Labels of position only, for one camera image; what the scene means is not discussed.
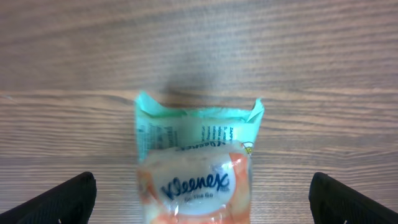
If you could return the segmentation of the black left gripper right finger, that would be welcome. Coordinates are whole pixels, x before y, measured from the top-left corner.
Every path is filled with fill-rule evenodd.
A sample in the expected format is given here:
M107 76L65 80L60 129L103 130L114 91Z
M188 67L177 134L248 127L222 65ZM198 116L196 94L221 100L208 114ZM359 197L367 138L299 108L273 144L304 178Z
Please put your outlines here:
M397 224L397 213L322 172L313 175L308 199L315 224Z

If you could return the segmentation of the orange Kleenex tissue pack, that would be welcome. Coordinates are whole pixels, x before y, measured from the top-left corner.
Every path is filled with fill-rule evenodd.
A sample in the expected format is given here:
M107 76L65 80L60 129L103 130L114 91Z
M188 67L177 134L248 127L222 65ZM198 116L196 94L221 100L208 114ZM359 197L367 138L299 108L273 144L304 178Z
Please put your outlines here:
M144 223L250 223L252 142L212 140L150 153L137 169Z

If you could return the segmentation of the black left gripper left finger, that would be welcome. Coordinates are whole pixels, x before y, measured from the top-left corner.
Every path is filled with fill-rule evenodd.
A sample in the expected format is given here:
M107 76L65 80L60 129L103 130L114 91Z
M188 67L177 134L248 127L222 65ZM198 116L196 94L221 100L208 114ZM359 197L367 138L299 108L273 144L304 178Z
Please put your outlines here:
M1 224L87 224L96 201L91 172L74 178L1 214Z

